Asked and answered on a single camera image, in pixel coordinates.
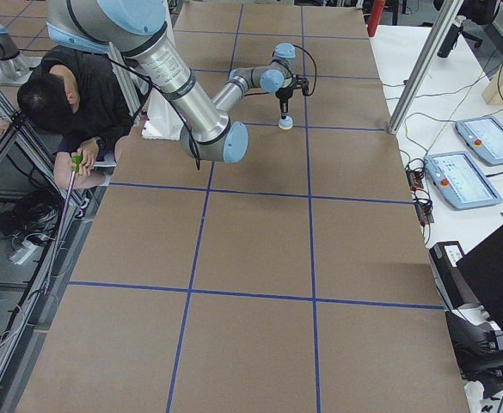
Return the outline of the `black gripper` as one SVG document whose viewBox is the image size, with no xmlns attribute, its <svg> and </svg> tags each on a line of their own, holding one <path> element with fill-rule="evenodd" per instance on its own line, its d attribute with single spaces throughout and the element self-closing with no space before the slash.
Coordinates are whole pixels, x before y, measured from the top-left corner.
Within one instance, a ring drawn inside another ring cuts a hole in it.
<svg viewBox="0 0 503 413">
<path fill-rule="evenodd" d="M 293 97 L 293 92 L 298 88 L 298 81 L 293 79 L 288 86 L 282 87 L 275 92 L 275 96 L 279 100 L 280 119 L 285 120 L 290 117 L 289 100 Z"/>
</svg>

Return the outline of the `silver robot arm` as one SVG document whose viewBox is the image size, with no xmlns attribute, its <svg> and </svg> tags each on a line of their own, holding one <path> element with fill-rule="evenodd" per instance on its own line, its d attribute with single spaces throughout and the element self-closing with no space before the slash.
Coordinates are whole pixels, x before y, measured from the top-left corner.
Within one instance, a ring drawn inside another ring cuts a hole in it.
<svg viewBox="0 0 503 413">
<path fill-rule="evenodd" d="M 161 1 L 52 1 L 47 7 L 50 38 L 61 46 L 104 54 L 116 46 L 135 60 L 185 125 L 180 141 L 197 161 L 238 163 L 248 149 L 248 129 L 229 112 L 249 89 L 280 95 L 297 81 L 291 43 L 279 43 L 266 66 L 238 68 L 210 98 L 167 35 L 167 8 Z"/>
</svg>

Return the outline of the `second grey robot arm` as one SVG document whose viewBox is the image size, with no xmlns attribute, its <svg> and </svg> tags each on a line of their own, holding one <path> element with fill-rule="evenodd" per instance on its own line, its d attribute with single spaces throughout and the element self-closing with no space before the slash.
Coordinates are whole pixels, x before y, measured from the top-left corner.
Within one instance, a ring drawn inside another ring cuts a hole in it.
<svg viewBox="0 0 503 413">
<path fill-rule="evenodd" d="M 26 56 L 12 40 L 5 26 L 0 24 L 0 81 L 24 83 L 40 64 L 40 57 Z"/>
</svg>

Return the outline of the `person's hand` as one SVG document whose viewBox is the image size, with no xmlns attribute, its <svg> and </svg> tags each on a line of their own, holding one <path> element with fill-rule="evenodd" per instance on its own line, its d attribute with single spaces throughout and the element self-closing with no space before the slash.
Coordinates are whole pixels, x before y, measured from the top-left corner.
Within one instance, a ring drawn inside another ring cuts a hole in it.
<svg viewBox="0 0 503 413">
<path fill-rule="evenodd" d="M 94 168 L 95 160 L 99 154 L 100 147 L 95 138 L 87 139 L 83 141 L 77 148 L 77 154 L 82 157 L 82 161 L 79 164 L 80 176 L 89 176 L 90 172 Z"/>
</svg>

